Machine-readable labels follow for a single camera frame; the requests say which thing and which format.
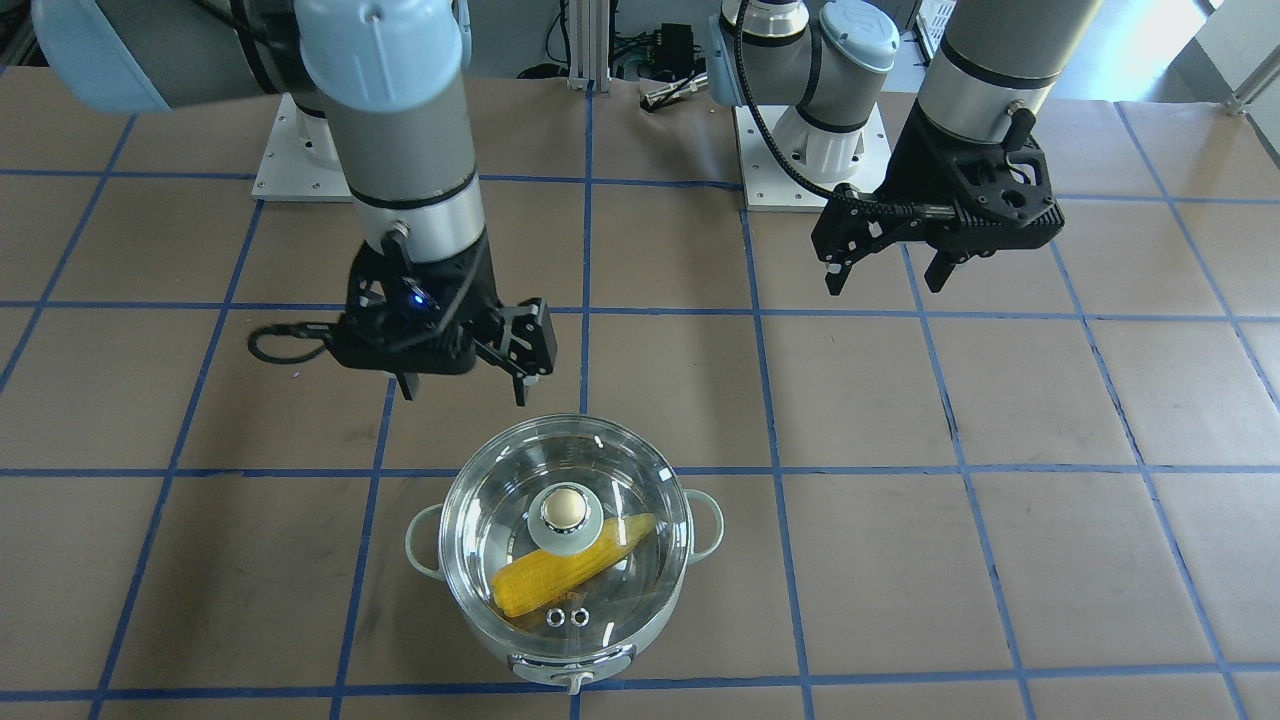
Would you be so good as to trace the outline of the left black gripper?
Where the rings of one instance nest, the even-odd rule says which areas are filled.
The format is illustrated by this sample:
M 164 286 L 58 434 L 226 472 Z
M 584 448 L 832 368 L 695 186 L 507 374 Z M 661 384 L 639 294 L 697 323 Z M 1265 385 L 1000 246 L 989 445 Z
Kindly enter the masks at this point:
M 864 199 L 851 184 L 837 183 L 810 233 L 815 256 L 826 266 L 826 288 L 838 296 L 852 265 L 864 258 L 909 240 L 934 249 L 924 270 L 928 291 L 941 293 L 955 269 L 973 251 L 1010 249 L 1011 231 L 980 215 L 998 199 L 1000 184 L 1011 179 L 1005 158 L 993 143 L 972 143 L 936 127 L 919 105 L 913 105 L 893 146 L 878 195 L 893 202 Z M 956 209 L 951 222 L 936 218 L 936 205 Z

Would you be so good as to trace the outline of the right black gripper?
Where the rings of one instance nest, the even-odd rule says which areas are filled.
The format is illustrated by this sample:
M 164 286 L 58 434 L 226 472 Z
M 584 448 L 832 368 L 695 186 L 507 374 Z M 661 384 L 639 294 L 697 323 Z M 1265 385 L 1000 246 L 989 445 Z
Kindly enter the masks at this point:
M 515 402 L 525 407 L 531 388 L 554 373 L 558 357 L 558 341 L 545 300 L 535 297 L 520 305 L 497 307 L 486 234 L 454 256 L 433 263 L 412 261 L 404 249 L 406 240 L 404 234 L 385 237 L 387 345 L 415 346 L 439 340 L 453 325 L 470 322 L 480 313 L 483 315 L 470 324 L 476 354 L 511 377 Z M 419 373 L 396 372 L 396 383 L 406 401 L 419 397 Z

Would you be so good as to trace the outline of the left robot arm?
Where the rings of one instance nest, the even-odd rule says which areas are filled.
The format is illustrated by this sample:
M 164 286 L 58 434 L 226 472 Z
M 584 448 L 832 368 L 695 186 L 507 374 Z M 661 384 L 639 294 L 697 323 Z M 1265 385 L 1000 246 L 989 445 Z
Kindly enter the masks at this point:
M 884 178 L 854 181 L 901 33 L 869 1 L 723 1 L 710 17 L 713 99 L 741 108 L 765 164 L 824 204 L 812 232 L 826 287 L 895 243 L 933 249 L 940 292 L 974 258 L 1046 246 L 1065 227 L 1033 131 L 1097 1 L 960 1 L 893 143 Z

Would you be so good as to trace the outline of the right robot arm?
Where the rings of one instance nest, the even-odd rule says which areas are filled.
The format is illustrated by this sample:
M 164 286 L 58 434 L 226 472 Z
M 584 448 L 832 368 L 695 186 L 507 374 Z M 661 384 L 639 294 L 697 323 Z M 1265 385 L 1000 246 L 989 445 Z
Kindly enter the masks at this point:
M 342 366 L 384 372 L 413 398 L 422 374 L 506 372 L 517 405 L 553 373 L 547 304 L 497 291 L 452 1 L 35 1 L 59 79 L 90 108 L 168 113 L 289 94 L 317 113 L 364 228 L 334 322 L 252 331 L 314 340 Z

